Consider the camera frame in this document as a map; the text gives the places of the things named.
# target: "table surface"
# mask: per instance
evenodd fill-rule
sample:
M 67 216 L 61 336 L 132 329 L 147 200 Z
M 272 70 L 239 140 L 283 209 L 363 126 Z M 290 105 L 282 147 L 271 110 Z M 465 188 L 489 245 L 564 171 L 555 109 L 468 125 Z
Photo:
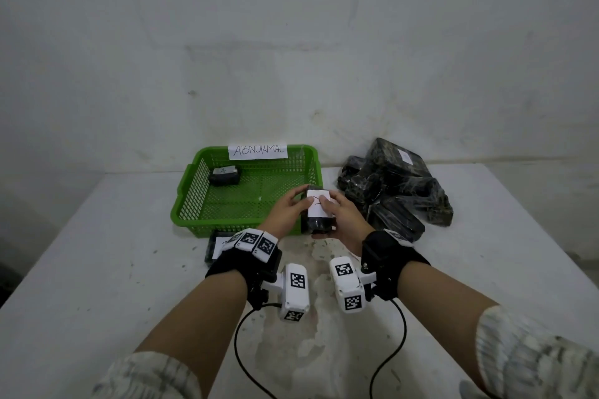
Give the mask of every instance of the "table surface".
M 576 342 L 599 348 L 599 289 L 483 166 L 437 165 L 455 216 L 426 225 L 416 243 L 431 264 Z M 325 185 L 338 169 L 323 169 Z M 86 397 L 112 361 L 130 353 L 204 274 L 207 241 L 173 226 L 181 173 L 106 175 L 0 309 L 5 399 Z M 246 367 L 278 397 L 363 398 L 370 376 L 402 336 L 379 299 L 342 314 L 328 275 L 333 240 L 290 236 L 281 265 L 309 272 L 311 311 L 286 324 L 272 308 L 244 324 Z M 465 373 L 406 312 L 404 349 L 378 375 L 374 397 L 457 397 Z M 211 397 L 264 398 L 232 347 Z

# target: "black cable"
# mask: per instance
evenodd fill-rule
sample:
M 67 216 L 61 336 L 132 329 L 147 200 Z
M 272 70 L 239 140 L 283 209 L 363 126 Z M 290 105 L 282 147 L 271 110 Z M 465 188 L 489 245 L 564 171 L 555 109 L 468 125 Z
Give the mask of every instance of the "black cable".
M 374 385 L 374 378 L 376 377 L 376 375 L 379 373 L 379 371 L 383 368 L 384 365 L 386 365 L 391 358 L 393 358 L 395 355 L 397 355 L 399 353 L 399 351 L 401 350 L 401 348 L 404 346 L 404 343 L 406 342 L 406 336 L 408 335 L 408 326 L 406 324 L 406 317 L 404 316 L 404 313 L 401 312 L 401 308 L 400 306 L 394 302 L 393 300 L 391 300 L 391 302 L 393 303 L 393 305 L 397 308 L 397 310 L 400 312 L 401 315 L 401 320 L 404 321 L 404 336 L 401 339 L 400 342 L 400 346 L 397 347 L 395 349 L 395 351 L 390 354 L 376 369 L 376 371 L 374 371 L 374 374 L 372 376 L 372 378 L 370 379 L 370 388 L 368 389 L 368 393 L 370 394 L 370 399 L 373 399 L 373 385 Z
M 376 376 L 379 373 L 379 371 L 383 368 L 383 366 L 385 366 L 391 360 L 391 358 L 393 358 L 395 355 L 397 355 L 399 353 L 399 351 L 401 350 L 401 348 L 404 346 L 404 343 L 406 342 L 406 337 L 407 337 L 407 334 L 408 334 L 408 327 L 407 327 L 406 317 L 404 316 L 404 313 L 401 311 L 400 306 L 396 302 L 394 302 L 393 300 L 391 300 L 391 303 L 393 303 L 393 305 L 400 312 L 401 320 L 403 320 L 403 322 L 404 322 L 404 336 L 401 339 L 400 346 L 397 347 L 392 354 L 390 354 L 387 358 L 385 358 L 385 360 L 377 367 L 376 371 L 374 371 L 374 374 L 373 374 L 373 376 L 370 379 L 370 388 L 368 389 L 368 392 L 370 394 L 370 399 L 373 399 L 374 379 L 376 378 Z M 268 303 L 268 304 L 262 305 L 262 307 L 266 307 L 266 306 L 281 307 L 281 305 L 279 303 Z M 277 397 L 275 395 L 273 395 L 273 393 L 271 393 L 269 390 L 267 390 L 266 388 L 264 388 L 260 383 L 258 383 L 258 380 L 256 380 L 254 377 L 251 376 L 251 374 L 247 371 L 247 369 L 245 368 L 245 366 L 241 362 L 241 359 L 239 358 L 239 353 L 237 352 L 237 335 L 239 334 L 239 330 L 240 330 L 241 326 L 243 325 L 243 322 L 245 322 L 246 319 L 253 312 L 255 312 L 254 309 L 252 309 L 250 312 L 248 312 L 246 315 L 244 315 L 243 319 L 241 319 L 241 321 L 237 325 L 237 329 L 235 330 L 235 337 L 233 338 L 233 348 L 235 349 L 235 357 L 237 358 L 237 363 L 239 363 L 239 367 L 245 373 L 245 375 L 247 376 L 247 378 L 250 379 L 251 381 L 253 381 L 254 384 L 258 388 L 260 388 L 262 391 L 264 391 L 269 397 L 271 397 L 272 399 L 277 399 Z
M 279 303 L 268 303 L 268 304 L 263 304 L 262 307 L 266 307 L 266 306 L 274 306 L 274 307 L 281 307 L 281 305 Z M 256 380 L 254 377 L 252 377 L 250 375 L 250 373 L 247 371 L 247 369 L 244 367 L 243 363 L 241 362 L 241 359 L 239 358 L 239 353 L 237 353 L 237 334 L 239 334 L 239 329 L 241 328 L 241 326 L 243 325 L 243 322 L 245 322 L 245 320 L 255 311 L 255 309 L 252 309 L 250 312 L 248 312 L 246 315 L 243 316 L 243 319 L 241 319 L 241 322 L 239 322 L 239 324 L 237 325 L 237 329 L 235 330 L 235 338 L 233 339 L 233 348 L 235 349 L 235 357 L 237 358 L 237 362 L 239 363 L 239 367 L 241 368 L 241 370 L 246 374 L 247 378 L 250 379 L 251 381 L 254 382 L 254 384 L 260 388 L 262 391 L 264 391 L 269 397 L 271 397 L 272 399 L 277 399 L 277 397 L 275 395 L 273 395 L 273 393 L 271 393 L 269 390 L 267 390 L 266 388 L 264 388 L 262 385 L 260 385 L 260 383 L 258 383 L 258 380 Z

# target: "sleeve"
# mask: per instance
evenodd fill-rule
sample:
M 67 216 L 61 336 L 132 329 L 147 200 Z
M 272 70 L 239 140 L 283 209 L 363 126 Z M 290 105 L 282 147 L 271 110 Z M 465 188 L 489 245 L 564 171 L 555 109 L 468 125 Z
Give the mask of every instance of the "sleeve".
M 93 390 L 93 399 L 201 399 L 196 376 L 183 363 L 156 352 L 119 359 Z
M 476 356 L 485 387 L 494 396 L 599 397 L 599 354 L 502 306 L 480 317 Z

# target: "forearm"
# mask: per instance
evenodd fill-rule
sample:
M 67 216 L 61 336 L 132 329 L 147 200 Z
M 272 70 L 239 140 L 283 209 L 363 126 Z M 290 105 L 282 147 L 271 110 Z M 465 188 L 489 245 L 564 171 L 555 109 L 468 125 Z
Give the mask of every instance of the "forearm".
M 401 271 L 397 295 L 469 377 L 484 388 L 476 361 L 476 328 L 482 313 L 497 303 L 420 262 Z
M 196 375 L 207 397 L 246 298 L 246 282 L 239 272 L 208 276 L 154 327 L 136 352 L 159 352 L 179 360 Z

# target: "white paper tag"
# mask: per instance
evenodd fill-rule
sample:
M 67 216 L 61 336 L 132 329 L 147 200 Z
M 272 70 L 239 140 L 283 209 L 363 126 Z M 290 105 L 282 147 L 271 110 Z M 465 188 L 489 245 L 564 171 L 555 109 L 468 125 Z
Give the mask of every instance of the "white paper tag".
M 287 158 L 287 144 L 229 145 L 229 159 Z
M 234 174 L 235 173 L 235 166 L 234 165 L 228 165 L 227 167 L 217 167 L 216 169 L 214 169 L 212 171 L 212 173 L 214 175 Z
M 312 189 L 309 189 L 306 192 L 306 197 L 314 198 L 314 202 L 312 202 L 312 205 L 310 205 L 310 208 L 308 208 L 308 217 L 331 217 L 322 208 L 322 205 L 320 205 L 320 201 L 318 200 L 320 196 L 324 196 L 331 200 L 331 195 L 328 191 L 313 191 Z
M 400 153 L 401 159 L 403 159 L 404 162 L 407 162 L 409 165 L 414 165 L 414 163 L 412 162 L 412 159 L 410 158 L 409 154 L 407 154 L 406 152 L 400 150 L 399 148 L 397 149 L 397 151 Z
M 221 255 L 221 252 L 223 251 L 223 244 L 225 244 L 225 242 L 230 239 L 230 236 L 217 236 L 216 237 L 216 242 L 214 243 L 214 252 L 212 253 L 212 259 L 216 260 L 219 258 L 219 256 Z

